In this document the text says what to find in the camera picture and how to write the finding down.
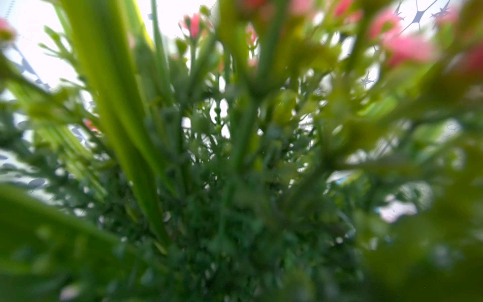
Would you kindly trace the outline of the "pink baby's breath potted plant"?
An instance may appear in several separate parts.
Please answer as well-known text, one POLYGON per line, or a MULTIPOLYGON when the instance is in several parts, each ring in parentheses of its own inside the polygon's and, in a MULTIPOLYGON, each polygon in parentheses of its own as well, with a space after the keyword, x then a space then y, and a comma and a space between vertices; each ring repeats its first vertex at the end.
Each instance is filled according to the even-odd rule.
POLYGON ((170 54, 53 1, 47 91, 1 56, 2 301, 481 301, 482 2, 220 1, 170 54))

